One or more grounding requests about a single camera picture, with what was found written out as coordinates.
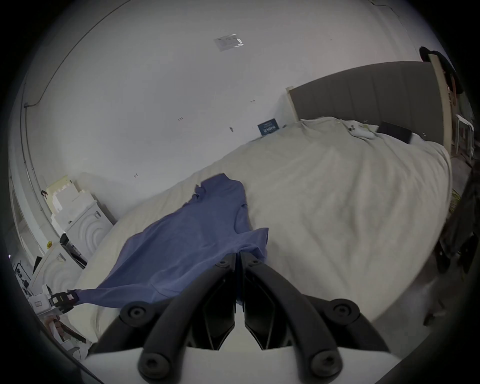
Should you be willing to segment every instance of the wrinkled fabric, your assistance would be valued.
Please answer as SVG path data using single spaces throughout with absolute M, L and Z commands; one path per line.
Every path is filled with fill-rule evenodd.
M 243 185 L 225 174 L 196 186 L 178 211 L 130 237 L 107 278 L 76 290 L 81 303 L 121 308 L 178 295 L 229 253 L 266 259 L 268 229 L 251 230 Z

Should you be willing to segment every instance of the screw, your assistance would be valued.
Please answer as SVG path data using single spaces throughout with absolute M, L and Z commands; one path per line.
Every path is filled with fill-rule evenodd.
M 170 372 L 170 363 L 159 353 L 144 353 L 138 362 L 138 370 L 150 379 L 163 379 Z
M 350 307 L 345 304 L 339 304 L 336 307 L 334 307 L 333 310 L 340 317 L 348 316 L 352 313 L 352 310 L 350 309 Z
M 139 317 L 142 317 L 144 314 L 145 314 L 145 308 L 142 308 L 142 307 L 133 307 L 128 312 L 128 315 L 133 319 L 138 319 Z
M 329 377 L 340 372 L 342 360 L 336 351 L 326 350 L 317 353 L 310 363 L 313 373 L 319 377 Z

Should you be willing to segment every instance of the sticker on wall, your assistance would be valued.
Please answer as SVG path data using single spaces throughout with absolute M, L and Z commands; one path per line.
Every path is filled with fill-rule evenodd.
M 220 52 L 230 48 L 241 47 L 243 45 L 236 33 L 215 39 L 215 44 Z
M 260 130 L 260 133 L 262 136 L 268 135 L 269 133 L 278 131 L 278 124 L 276 123 L 275 119 L 271 119 L 269 121 L 266 121 L 262 124 L 258 124 L 258 129 Z

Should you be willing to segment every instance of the white wall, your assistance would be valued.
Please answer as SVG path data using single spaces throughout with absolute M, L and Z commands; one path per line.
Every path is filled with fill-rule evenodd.
M 83 31 L 120 3 L 90 2 L 62 19 L 32 64 L 25 101 L 38 100 Z M 68 174 L 120 218 L 258 137 L 257 124 L 293 122 L 286 87 L 419 60 L 420 45 L 443 51 L 408 4 L 389 3 L 400 20 L 368 0 L 130 1 L 77 45 L 28 109 L 40 186 Z M 220 52 L 214 39 L 231 33 L 245 46 Z

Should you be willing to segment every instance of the bed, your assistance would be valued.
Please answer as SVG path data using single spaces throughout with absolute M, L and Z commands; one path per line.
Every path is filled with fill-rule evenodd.
M 272 268 L 302 293 L 351 299 L 374 320 L 418 274 L 447 215 L 451 119 L 442 79 L 434 63 L 394 62 L 288 89 L 299 121 L 237 148 L 130 211 L 75 287 L 96 288 L 130 236 L 179 209 L 195 185 L 223 172 L 243 183 L 252 228 L 269 228 Z M 341 119 L 387 121 L 425 141 L 353 137 Z M 118 313 L 82 304 L 68 317 L 95 342 Z

